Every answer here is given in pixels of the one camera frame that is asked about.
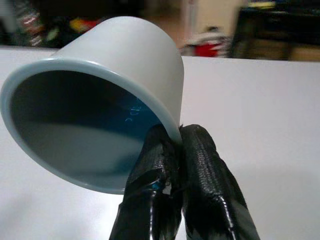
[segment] cup rim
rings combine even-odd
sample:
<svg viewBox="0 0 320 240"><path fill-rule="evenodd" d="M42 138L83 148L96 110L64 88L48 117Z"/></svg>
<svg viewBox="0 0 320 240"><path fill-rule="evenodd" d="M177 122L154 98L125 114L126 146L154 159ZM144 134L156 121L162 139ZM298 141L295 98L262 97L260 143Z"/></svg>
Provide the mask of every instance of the cup rim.
<svg viewBox="0 0 320 240"><path fill-rule="evenodd" d="M124 192L124 189L98 187L93 184L84 183L58 171L54 167L47 164L46 161L37 156L37 154L35 154L28 147L28 145L16 130L10 114L10 105L14 91L24 80L36 74L50 71L79 72L89 74L116 84L117 86L138 97L158 117L158 119L165 127L170 138L179 145L182 143L179 126L175 122L168 109L161 103L158 98L152 95L152 93L146 87L139 84L132 77L118 74L117 72L114 72L94 61L65 57L45 58L18 68L7 77L1 89L0 111L6 128L8 129L13 139L17 142L17 144L23 149L23 151L39 165L55 174L56 176L75 185L93 191L109 194L123 194Z"/></svg>

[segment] white wall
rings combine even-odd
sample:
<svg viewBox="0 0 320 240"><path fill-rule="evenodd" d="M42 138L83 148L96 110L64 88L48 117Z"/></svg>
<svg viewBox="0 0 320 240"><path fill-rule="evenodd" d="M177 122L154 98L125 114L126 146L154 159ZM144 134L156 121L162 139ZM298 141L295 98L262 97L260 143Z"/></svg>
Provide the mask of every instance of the white wall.
<svg viewBox="0 0 320 240"><path fill-rule="evenodd" d="M208 26L222 27L227 35L233 33L239 7L244 0L197 0L196 31Z"/></svg>

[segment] white table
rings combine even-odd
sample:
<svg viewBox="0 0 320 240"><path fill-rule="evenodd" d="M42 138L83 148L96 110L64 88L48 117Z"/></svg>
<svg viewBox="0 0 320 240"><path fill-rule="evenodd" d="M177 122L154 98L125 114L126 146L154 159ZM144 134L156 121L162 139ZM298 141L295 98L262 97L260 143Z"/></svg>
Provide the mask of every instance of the white table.
<svg viewBox="0 0 320 240"><path fill-rule="evenodd" d="M52 50L0 49L0 84ZM262 240L317 240L320 63L184 57L181 123L212 135ZM120 195L66 182L31 160L0 120L0 239L107 240ZM185 238L181 224L177 240Z"/></svg>

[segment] red object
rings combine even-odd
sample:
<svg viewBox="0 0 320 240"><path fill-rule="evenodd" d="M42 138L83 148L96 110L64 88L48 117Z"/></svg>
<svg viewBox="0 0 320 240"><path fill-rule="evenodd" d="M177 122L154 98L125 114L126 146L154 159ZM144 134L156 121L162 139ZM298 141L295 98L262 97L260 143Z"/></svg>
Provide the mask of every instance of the red object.
<svg viewBox="0 0 320 240"><path fill-rule="evenodd" d="M219 45L221 45L221 43L219 44L205 43L202 45L198 45L195 47L194 53L196 56L199 56L199 57L216 57L218 55L218 50L213 48Z"/></svg>

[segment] black furniture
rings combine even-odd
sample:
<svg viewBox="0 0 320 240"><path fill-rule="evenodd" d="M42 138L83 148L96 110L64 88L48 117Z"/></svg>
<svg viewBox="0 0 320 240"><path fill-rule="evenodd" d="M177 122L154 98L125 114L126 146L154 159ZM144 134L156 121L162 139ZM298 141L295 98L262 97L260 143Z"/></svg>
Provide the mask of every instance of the black furniture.
<svg viewBox="0 0 320 240"><path fill-rule="evenodd" d="M242 7L238 13L228 56L244 59L259 58L257 52L261 52L263 45L266 52L275 51L265 44L268 41L281 48L280 54L271 55L271 59L279 60L288 60L298 44L320 46L320 8Z"/></svg>

